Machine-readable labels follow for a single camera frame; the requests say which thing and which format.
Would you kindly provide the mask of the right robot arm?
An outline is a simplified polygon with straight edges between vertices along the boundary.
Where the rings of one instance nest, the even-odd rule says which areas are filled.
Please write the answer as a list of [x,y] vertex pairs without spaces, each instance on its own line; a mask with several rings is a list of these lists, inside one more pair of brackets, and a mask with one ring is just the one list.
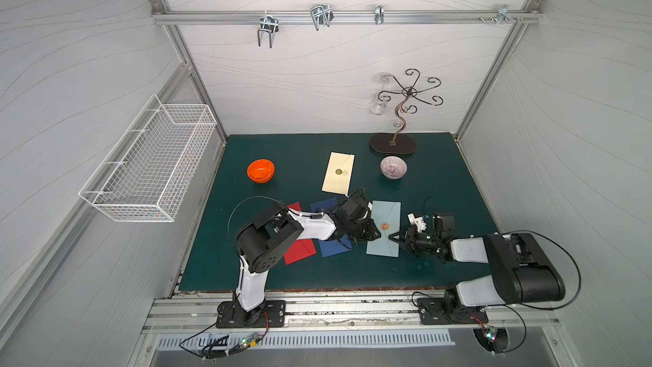
[[566,289],[560,273],[531,231],[457,238],[454,217],[438,213],[409,214],[409,227],[388,236],[406,252],[429,253],[446,263],[483,263],[490,274],[458,282],[440,302],[446,316],[485,307],[559,302]]

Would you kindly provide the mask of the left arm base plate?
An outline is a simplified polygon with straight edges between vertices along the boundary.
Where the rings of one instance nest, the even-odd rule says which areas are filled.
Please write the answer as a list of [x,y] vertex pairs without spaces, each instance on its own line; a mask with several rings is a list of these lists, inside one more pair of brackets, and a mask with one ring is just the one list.
[[266,300],[251,311],[244,311],[238,300],[222,302],[217,307],[218,329],[264,329],[285,325],[286,302]]

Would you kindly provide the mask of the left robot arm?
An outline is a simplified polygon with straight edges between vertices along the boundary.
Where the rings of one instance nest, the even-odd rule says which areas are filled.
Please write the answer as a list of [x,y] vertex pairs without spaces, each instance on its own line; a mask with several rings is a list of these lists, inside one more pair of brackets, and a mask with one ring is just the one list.
[[371,217],[372,204],[363,194],[350,195],[331,209],[297,211],[272,200],[272,205],[244,225],[234,237],[239,279],[234,294],[246,313],[265,302],[268,272],[296,241],[376,241],[381,233]]

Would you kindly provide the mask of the light blue envelope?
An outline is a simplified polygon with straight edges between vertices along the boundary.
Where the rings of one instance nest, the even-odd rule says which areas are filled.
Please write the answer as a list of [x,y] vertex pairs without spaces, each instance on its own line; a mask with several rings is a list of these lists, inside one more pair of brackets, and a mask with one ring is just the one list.
[[380,238],[367,243],[366,253],[372,256],[398,258],[399,245],[389,238],[400,230],[401,203],[374,200],[371,217],[380,231]]

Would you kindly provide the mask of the dark blue envelope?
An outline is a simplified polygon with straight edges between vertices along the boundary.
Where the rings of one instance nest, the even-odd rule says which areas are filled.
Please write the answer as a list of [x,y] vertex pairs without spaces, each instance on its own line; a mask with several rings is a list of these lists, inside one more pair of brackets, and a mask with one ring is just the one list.
[[[311,204],[311,211],[326,211],[335,208],[337,205],[336,198],[321,200]],[[332,257],[352,250],[351,241],[345,235],[339,240],[319,241],[319,247],[323,258]]]

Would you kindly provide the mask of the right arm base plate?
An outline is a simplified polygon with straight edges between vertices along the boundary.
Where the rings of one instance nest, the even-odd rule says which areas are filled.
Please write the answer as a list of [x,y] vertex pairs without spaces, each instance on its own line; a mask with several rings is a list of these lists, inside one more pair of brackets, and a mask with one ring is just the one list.
[[416,299],[419,323],[424,326],[487,324],[480,307],[465,307],[453,300],[421,297]]

